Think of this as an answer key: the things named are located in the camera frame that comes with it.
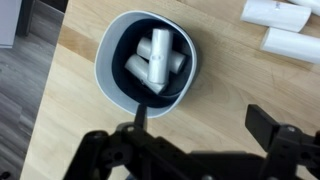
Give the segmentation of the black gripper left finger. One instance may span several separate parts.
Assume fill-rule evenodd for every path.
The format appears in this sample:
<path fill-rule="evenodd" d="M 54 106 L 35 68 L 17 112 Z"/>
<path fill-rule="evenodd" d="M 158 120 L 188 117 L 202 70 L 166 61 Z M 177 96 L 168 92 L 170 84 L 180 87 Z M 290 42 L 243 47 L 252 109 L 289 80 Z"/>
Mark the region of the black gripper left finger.
<path fill-rule="evenodd" d="M 147 129 L 147 107 L 140 104 L 137 108 L 134 124 L 144 130 Z"/>

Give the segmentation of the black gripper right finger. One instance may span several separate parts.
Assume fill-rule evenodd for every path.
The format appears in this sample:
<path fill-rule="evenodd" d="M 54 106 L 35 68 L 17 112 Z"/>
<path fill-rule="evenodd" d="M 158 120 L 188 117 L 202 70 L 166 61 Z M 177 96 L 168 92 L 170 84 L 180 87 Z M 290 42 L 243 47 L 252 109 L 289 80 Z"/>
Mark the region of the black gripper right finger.
<path fill-rule="evenodd" d="M 268 151 L 280 124 L 255 104 L 247 107 L 245 127 L 264 151 Z"/>

